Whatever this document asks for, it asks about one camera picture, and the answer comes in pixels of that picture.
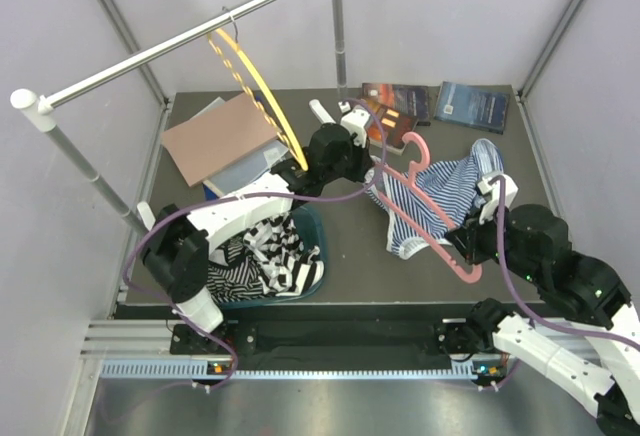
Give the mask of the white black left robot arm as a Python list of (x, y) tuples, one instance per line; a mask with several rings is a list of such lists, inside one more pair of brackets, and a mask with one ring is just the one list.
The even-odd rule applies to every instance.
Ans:
[(205, 352), (226, 343), (223, 315), (206, 288), (209, 256), (237, 234), (311, 201), (338, 179), (362, 182), (372, 167), (368, 122), (344, 118), (324, 123), (303, 149), (309, 168), (291, 159), (224, 198), (162, 213), (143, 239), (140, 259), (177, 313), (193, 326), (192, 340)]

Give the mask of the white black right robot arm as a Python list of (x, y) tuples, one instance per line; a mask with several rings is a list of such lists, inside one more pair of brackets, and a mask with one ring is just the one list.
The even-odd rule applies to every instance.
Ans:
[(540, 321), (493, 298), (473, 306), (461, 340), (481, 352), (509, 353), (538, 371), (580, 402), (603, 434), (638, 434), (639, 318), (616, 271), (575, 251), (567, 223), (537, 204), (487, 223), (469, 216), (446, 239), (466, 262), (493, 260), (532, 284), (569, 322), (567, 333), (584, 337), (602, 364), (593, 367), (553, 343), (538, 333)]

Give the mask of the pink plastic hanger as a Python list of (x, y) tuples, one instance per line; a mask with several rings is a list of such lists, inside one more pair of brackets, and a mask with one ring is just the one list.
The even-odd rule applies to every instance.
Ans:
[[(426, 170), (431, 161), (430, 151), (427, 143), (424, 139), (415, 132), (408, 132), (403, 135), (402, 140), (409, 145), (415, 144), (419, 151), (420, 157), (417, 161), (412, 160), (409, 162), (407, 175), (400, 173), (388, 166), (384, 161), (385, 157), (381, 158), (381, 161), (375, 165), (375, 176), (378, 179), (384, 180), (384, 176), (388, 175), (390, 179), (393, 179), (403, 185), (409, 190), (409, 192), (420, 199), (429, 209), (431, 209), (438, 218), (446, 225), (449, 230), (456, 228), (454, 221), (446, 214), (446, 212), (423, 190), (421, 190), (416, 184), (416, 176), (419, 171)], [(460, 266), (456, 260), (447, 252), (447, 250), (432, 237), (422, 226), (416, 222), (409, 214), (404, 211), (400, 206), (394, 203), (386, 194), (379, 195), (379, 199), (389, 208), (392, 212), (401, 218), (402, 221), (407, 223), (426, 243), (429, 247), (444, 261), (444, 263), (456, 274), (456, 276), (467, 284), (477, 283), (482, 276), (482, 268), (479, 265), (472, 265), (469, 271), (466, 271)]]

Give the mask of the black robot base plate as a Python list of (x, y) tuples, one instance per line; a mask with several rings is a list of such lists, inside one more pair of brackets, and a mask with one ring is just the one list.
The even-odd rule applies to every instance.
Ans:
[(470, 330), (471, 303), (287, 303), (223, 310), (214, 342), (184, 323), (171, 331), (171, 355), (238, 355), (275, 349), (415, 347), (426, 354), (494, 353), (491, 337)]

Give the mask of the blue white striped tank top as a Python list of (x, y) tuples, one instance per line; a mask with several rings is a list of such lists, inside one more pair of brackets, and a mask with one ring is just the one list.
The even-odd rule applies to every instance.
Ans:
[[(418, 172), (416, 185), (459, 227), (473, 210), (483, 205), (483, 198), (477, 189), (480, 179), (503, 169), (503, 158), (497, 146), (481, 138), (474, 142), (465, 158), (438, 161)], [(402, 209), (438, 243), (448, 243), (444, 238), (448, 232), (445, 223), (418, 196), (391, 176), (384, 174), (366, 194), (389, 216), (386, 244), (389, 253), (407, 260), (429, 244), (380, 199), (382, 195)]]

